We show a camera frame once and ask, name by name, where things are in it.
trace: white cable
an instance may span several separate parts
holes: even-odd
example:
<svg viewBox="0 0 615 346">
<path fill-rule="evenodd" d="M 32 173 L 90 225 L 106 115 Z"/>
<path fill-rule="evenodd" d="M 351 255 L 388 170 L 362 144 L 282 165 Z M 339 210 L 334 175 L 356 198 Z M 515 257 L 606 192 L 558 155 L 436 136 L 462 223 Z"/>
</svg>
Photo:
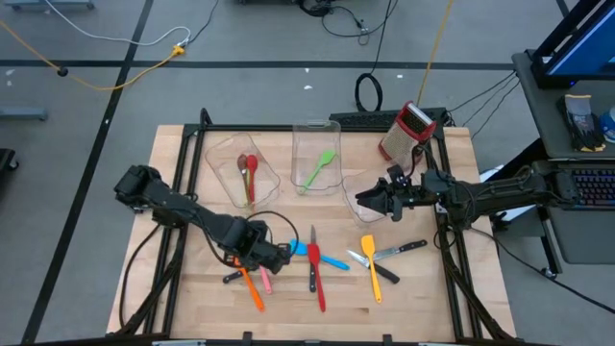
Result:
<svg viewBox="0 0 615 346">
<path fill-rule="evenodd" d="M 190 40 L 190 35 L 192 35 L 192 33 L 190 32 L 190 29 L 184 27 L 184 26 L 180 26 L 180 27 L 175 27 L 171 30 L 169 30 L 168 32 L 166 32 L 166 34 L 162 35 L 159 39 L 153 41 L 153 42 L 148 42 L 148 43 L 142 43 L 142 42 L 134 42 L 130 39 L 127 38 L 116 38 L 116 37 L 101 37 L 101 36 L 96 36 L 93 34 L 90 34 L 86 31 L 84 31 L 83 29 L 81 29 L 80 27 L 78 27 L 77 25 L 75 25 L 75 23 L 71 22 L 70 19 L 66 18 L 64 16 L 64 14 L 62 14 L 60 11 L 58 11 L 58 9 L 56 9 L 49 0 L 45 0 L 45 2 L 47 3 L 47 5 L 49 5 L 49 7 L 51 8 L 51 10 L 53 10 L 57 15 L 59 15 L 62 19 L 64 19 L 66 21 L 66 23 L 70 24 L 73 28 L 77 29 L 77 31 L 79 31 L 80 33 L 84 34 L 87 37 L 92 37 L 92 38 L 98 38 L 98 39 L 106 39 L 106 40 L 111 40 L 111 41 L 121 41 L 121 42 L 128 42 L 128 43 L 132 43 L 132 44 L 137 44 L 137 45 L 141 45 L 141 46 L 150 46 L 150 45 L 154 45 L 158 42 L 160 42 L 161 40 L 165 39 L 167 36 L 171 35 L 171 33 L 175 32 L 176 30 L 186 30 L 188 32 L 188 36 L 186 38 L 184 38 L 183 41 L 177 43 L 177 45 L 184 47 L 188 41 Z"/>
</svg>

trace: yellow cable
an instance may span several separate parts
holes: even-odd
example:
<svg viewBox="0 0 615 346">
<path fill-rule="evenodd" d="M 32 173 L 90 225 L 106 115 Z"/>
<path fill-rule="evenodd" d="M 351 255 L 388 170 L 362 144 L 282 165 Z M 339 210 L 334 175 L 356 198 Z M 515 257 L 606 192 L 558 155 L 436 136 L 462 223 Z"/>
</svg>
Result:
<svg viewBox="0 0 615 346">
<path fill-rule="evenodd" d="M 48 59 L 46 59 L 42 54 L 40 54 L 36 49 L 34 49 L 30 44 L 28 44 L 26 41 L 24 41 L 16 32 L 14 32 L 8 25 L 7 23 L 5 23 L 3 20 L 0 20 L 0 26 L 3 27 L 7 32 L 9 32 L 9 34 L 11 34 L 11 36 L 16 39 L 19 43 L 21 43 L 21 45 L 23 45 L 26 49 L 28 49 L 30 52 L 32 52 L 32 54 L 36 55 L 39 59 L 41 59 L 43 62 L 45 62 L 46 64 L 48 64 L 50 67 L 52 67 L 53 69 L 55 69 L 56 71 L 60 71 L 61 68 L 59 66 L 57 66 L 56 64 L 50 62 Z M 136 80 L 138 80 L 139 78 L 143 77 L 146 73 L 161 67 L 162 65 L 166 64 L 167 62 L 169 62 L 171 59 L 181 55 L 185 53 L 185 49 L 176 45 L 173 46 L 173 52 L 171 53 L 171 55 L 169 55 L 165 60 L 155 64 L 152 67 L 149 67 L 145 70 L 143 70 L 142 72 L 140 72 L 139 74 L 137 74 L 136 76 L 134 76 L 132 78 L 132 80 L 124 83 L 123 85 L 120 86 L 95 86 L 92 85 L 86 81 L 84 81 L 83 79 L 77 77 L 77 76 L 73 76 L 73 75 L 68 75 L 68 78 L 72 79 L 73 81 L 80 83 L 83 86 L 86 87 L 90 87 L 94 90 L 98 90 L 98 91 L 113 91 L 113 90 L 118 90 L 121 89 L 123 87 L 127 87 L 129 85 L 131 85 L 132 83 L 136 82 Z"/>
<path fill-rule="evenodd" d="M 419 106 L 421 103 L 421 96 L 423 96 L 423 89 L 427 84 L 427 76 L 430 74 L 431 64 L 435 60 L 435 53 L 438 51 L 438 45 L 440 44 L 440 39 L 442 38 L 442 33 L 444 32 L 444 28 L 446 27 L 446 22 L 449 20 L 449 14 L 451 14 L 451 7 L 453 6 L 454 0 L 449 0 L 449 5 L 446 7 L 446 13 L 444 14 L 444 18 L 442 18 L 442 23 L 440 24 L 440 29 L 438 29 L 438 34 L 435 37 L 435 43 L 433 44 L 433 49 L 431 50 L 430 62 L 427 63 L 427 69 L 425 70 L 425 75 L 423 76 L 423 83 L 421 84 L 421 88 L 419 89 L 419 96 L 416 98 L 416 106 Z"/>
</svg>

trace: green spatula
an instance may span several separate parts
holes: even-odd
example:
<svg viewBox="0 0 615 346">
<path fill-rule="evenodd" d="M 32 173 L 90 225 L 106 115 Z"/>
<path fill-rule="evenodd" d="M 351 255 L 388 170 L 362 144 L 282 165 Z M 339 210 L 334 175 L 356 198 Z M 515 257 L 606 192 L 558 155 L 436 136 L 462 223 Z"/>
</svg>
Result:
<svg viewBox="0 0 615 346">
<path fill-rule="evenodd" d="M 326 166 L 327 164 L 331 163 L 333 161 L 333 158 L 335 158 L 335 155 L 336 153 L 334 150 L 325 150 L 320 155 L 320 159 L 318 160 L 316 169 L 314 169 L 314 171 L 311 173 L 309 178 L 307 178 L 306 182 L 303 184 L 303 189 L 301 190 L 301 193 L 305 193 L 306 190 L 309 189 L 309 187 L 311 186 L 311 183 L 314 181 L 318 173 L 320 173 L 320 170 L 323 169 L 323 167 Z"/>
</svg>

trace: computer monitor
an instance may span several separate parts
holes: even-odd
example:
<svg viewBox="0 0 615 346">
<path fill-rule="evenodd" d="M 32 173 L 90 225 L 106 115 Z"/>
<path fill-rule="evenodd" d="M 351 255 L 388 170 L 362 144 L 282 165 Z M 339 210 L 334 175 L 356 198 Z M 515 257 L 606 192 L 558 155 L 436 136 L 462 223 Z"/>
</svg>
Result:
<svg viewBox="0 0 615 346">
<path fill-rule="evenodd" d="M 615 80 L 615 0 L 579 1 L 531 57 L 541 88 Z"/>
</svg>

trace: desk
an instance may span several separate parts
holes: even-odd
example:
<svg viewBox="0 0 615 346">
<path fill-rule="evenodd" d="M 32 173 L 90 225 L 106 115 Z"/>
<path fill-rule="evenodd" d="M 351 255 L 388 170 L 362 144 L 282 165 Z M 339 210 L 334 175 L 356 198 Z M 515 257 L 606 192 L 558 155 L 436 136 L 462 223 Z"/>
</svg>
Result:
<svg viewBox="0 0 615 346">
<path fill-rule="evenodd" d="M 182 126 L 158 128 L 149 164 L 160 171 L 166 182 L 173 178 L 182 132 Z M 200 203 L 216 212 L 236 213 L 236 210 L 207 165 L 205 153 L 232 134 L 207 131 L 205 135 L 196 193 Z M 479 174 L 467 129 L 447 128 L 445 134 L 453 173 L 460 180 L 477 182 Z M 383 334 L 392 334 L 395 341 L 454 341 L 442 259 L 439 250 L 431 243 L 435 232 L 433 208 L 405 210 L 399 223 L 385 220 L 371 226 L 369 231 L 359 229 L 344 204 L 341 191 L 317 197 L 296 194 L 289 179 L 291 133 L 252 132 L 250 135 L 282 179 L 280 196 L 268 206 L 269 209 L 286 215 L 297 226 L 301 239 L 308 239 L 313 224 L 318 232 L 321 252 L 347 262 L 351 270 L 321 266 L 327 299 L 325 313 L 318 308 L 316 295 L 308 291 L 307 258 L 295 257 L 277 276 L 271 276 L 272 295 L 264 294 L 260 278 L 253 275 L 266 306 L 266 311 L 260 313 L 242 280 L 222 284 L 222 277 L 233 270 L 218 263 L 209 251 L 202 231 L 190 227 L 171 337 L 239 339 L 243 332 L 251 331 L 256 340 L 382 341 Z M 382 134 L 342 133 L 343 174 L 356 174 L 382 163 L 377 149 L 381 137 Z M 425 168 L 423 161 L 416 174 Z M 126 260 L 153 229 L 150 217 L 142 214 L 135 218 Z M 282 220 L 273 216 L 263 219 L 273 230 L 275 242 L 293 237 Z M 490 231 L 486 218 L 477 221 L 475 227 Z M 423 238 L 429 242 L 425 248 L 381 261 L 383 266 L 400 276 L 401 281 L 394 285 L 380 280 L 380 305 L 374 301 L 369 271 L 346 254 L 347 249 L 360 252 L 359 238 L 366 232 L 375 236 L 379 249 Z M 485 236 L 469 232 L 465 234 L 465 241 L 477 295 L 504 330 L 514 334 L 495 244 Z M 151 288 L 159 247 L 160 234 L 157 234 L 136 257 L 128 283 L 127 314 L 135 311 Z M 110 332 L 119 329 L 119 292 L 120 286 L 108 325 Z M 465 334 L 471 335 L 465 301 L 460 293 L 457 295 Z M 165 300 L 166 294 L 163 294 L 160 304 L 163 305 Z M 161 318 L 162 313 L 158 313 L 155 331 L 160 330 Z"/>
<path fill-rule="evenodd" d="M 615 104 L 615 81 L 581 81 L 570 90 L 540 89 L 530 71 L 531 60 L 525 53 L 512 56 L 515 70 L 528 100 L 540 138 L 519 154 L 490 180 L 514 175 L 519 168 L 541 160 L 615 160 L 615 145 L 606 143 L 600 153 L 583 153 L 572 148 L 570 135 L 555 101 L 566 93 L 591 94 L 592 111 L 601 115 Z M 551 220 L 561 255 L 574 264 L 615 264 L 615 252 L 608 244 L 615 241 L 609 225 L 615 224 L 615 212 L 570 211 L 548 208 L 539 210 L 542 221 Z M 542 236 L 549 267 L 561 272 L 554 240 L 548 230 Z"/>
</svg>

